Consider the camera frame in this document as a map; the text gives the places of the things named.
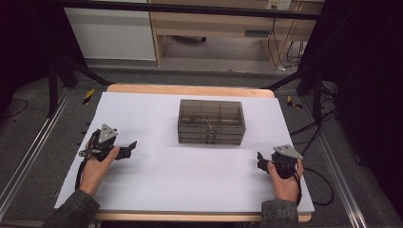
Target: wire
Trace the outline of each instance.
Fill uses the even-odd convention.
[[[285,65],[285,64],[281,61],[281,58],[279,57],[279,56],[280,56],[280,52],[279,52],[279,48],[278,48],[278,42],[277,42],[277,39],[276,39],[275,27],[276,27],[276,18],[273,18],[273,26],[272,26],[272,32],[270,33],[270,36],[271,36],[271,34],[273,34],[273,37],[275,38],[276,49],[277,49],[277,51],[278,51],[278,61],[279,61],[284,67],[291,67],[291,66]]]
[[[312,201],[312,203],[316,204],[318,206],[328,206],[328,205],[330,205],[333,202],[334,198],[335,198],[335,191],[333,190],[333,187],[330,184],[330,182],[323,175],[321,175],[319,172],[317,172],[314,169],[311,169],[311,168],[308,168],[308,167],[304,167],[303,169],[307,170],[307,171],[310,171],[310,172],[313,172],[316,175],[320,176],[328,184],[328,186],[330,188],[330,191],[331,191],[331,197],[330,197],[330,199],[328,201],[326,201],[326,202]]]
[[[27,102],[26,100],[23,100],[23,99],[12,99],[12,102],[14,102],[14,101],[22,101],[22,102],[24,102],[25,105],[24,105],[24,107],[23,107],[20,111],[18,111],[18,112],[16,112],[16,113],[13,113],[13,114],[9,114],[9,115],[2,116],[1,118],[8,118],[8,117],[16,116],[16,115],[22,113],[23,111],[25,111],[25,109],[27,109],[27,107],[28,107],[28,102]]]

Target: black cable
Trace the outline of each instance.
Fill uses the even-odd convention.
[[[13,102],[13,101],[22,101],[22,102],[24,102],[25,105],[24,105],[23,109],[21,109],[20,111],[17,111],[16,113],[2,116],[1,118],[8,118],[8,117],[16,116],[16,115],[22,113],[23,111],[25,111],[25,109],[27,109],[27,107],[28,107],[28,102],[27,102],[26,100],[23,100],[23,99],[12,99],[12,102]]]
[[[315,131],[315,134],[312,136],[311,140],[308,141],[308,144],[305,146],[304,150],[302,151],[301,156],[304,156],[304,155],[305,155],[305,153],[306,153],[306,151],[308,150],[308,148],[309,148],[309,146],[311,145],[311,143],[312,143],[312,142],[317,138],[317,136],[320,134],[321,129],[322,129],[322,126],[321,126],[321,125],[317,127],[317,130]]]
[[[80,163],[80,167],[78,167],[77,171],[77,177],[76,177],[76,183],[74,185],[74,190],[77,190],[80,187],[81,184],[81,177],[83,175],[84,168],[86,167],[86,162],[92,158],[92,156],[89,156],[88,158],[84,157],[83,161]]]
[[[335,111],[336,111],[336,109],[333,109],[333,110],[331,110],[331,111],[329,111],[329,112],[324,113],[324,114],[322,115],[322,119],[323,119],[323,118],[326,118],[328,115],[330,115],[331,113],[333,113],[333,112],[335,112]],[[303,131],[306,131],[306,130],[308,130],[309,128],[315,126],[316,124],[317,124],[317,122],[309,123],[308,125],[303,126],[303,127],[300,128],[299,130],[296,130],[296,131],[294,131],[294,132],[291,132],[291,133],[290,133],[290,136],[294,136],[294,135],[299,134],[299,133],[301,133],[301,132],[303,132]]]
[[[313,172],[313,173],[315,173],[316,175],[320,176],[320,177],[329,185],[330,191],[331,191],[331,193],[332,193],[332,194],[331,194],[331,197],[330,197],[330,199],[329,199],[328,201],[326,201],[326,202],[312,201],[312,203],[313,203],[313,204],[316,204],[316,205],[318,205],[318,206],[328,206],[328,205],[330,205],[330,204],[333,202],[334,198],[335,198],[335,191],[333,190],[333,187],[332,187],[332,185],[330,184],[330,182],[329,182],[323,175],[321,175],[319,172],[317,172],[317,171],[314,170],[314,169],[311,169],[311,168],[308,168],[308,167],[304,167],[303,169],[304,169],[304,170],[307,170],[307,171],[310,171],[310,172]]]
[[[287,65],[285,65],[285,64],[281,61],[281,58],[279,57],[279,56],[280,56],[280,52],[279,52],[278,43],[277,43],[277,39],[276,39],[275,26],[276,26],[276,18],[273,18],[272,33],[270,33],[270,34],[273,34],[273,37],[275,38],[276,49],[277,49],[277,51],[278,51],[278,61],[279,61],[284,67],[292,67],[292,66],[287,66]]]

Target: hand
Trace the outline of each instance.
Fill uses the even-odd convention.
[[[271,161],[267,163],[272,182],[275,187],[275,197],[277,200],[289,200],[297,202],[298,185],[294,177],[289,179],[282,179],[277,172],[276,167]],[[302,161],[297,160],[297,174],[302,178],[303,166]]]
[[[112,162],[116,159],[119,154],[119,147],[114,147],[107,157],[99,162],[95,157],[91,157],[86,162],[86,166],[83,170],[83,176],[81,178],[80,189],[90,196],[95,196],[98,191],[98,187],[104,180],[107,170]]]

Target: black stand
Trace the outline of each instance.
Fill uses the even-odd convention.
[[[27,1],[24,7],[26,13],[24,17],[30,25],[31,33],[36,36],[36,40],[40,43],[38,45],[43,47],[47,55],[49,89],[48,117],[53,115],[58,106],[57,76],[62,80],[65,87],[77,86],[78,81],[73,73],[74,70],[80,71],[103,86],[114,84],[93,73],[86,66],[83,66],[86,64],[83,54],[78,48],[72,29],[69,28],[69,21],[62,7],[32,3],[30,1]],[[50,22],[48,20],[49,18],[54,19],[56,22]],[[55,39],[53,35],[53,31],[55,30],[61,33],[62,36],[69,36],[69,40],[68,38],[63,41]],[[74,52],[68,49],[68,45],[71,45],[69,43],[75,43],[73,45],[77,47],[76,49],[78,49],[78,51]]]

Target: sleeve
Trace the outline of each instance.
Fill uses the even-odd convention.
[[[87,193],[77,189],[66,202],[51,214],[42,227],[88,227],[100,204]]]
[[[299,227],[297,204],[288,200],[268,200],[261,204],[260,228]]]

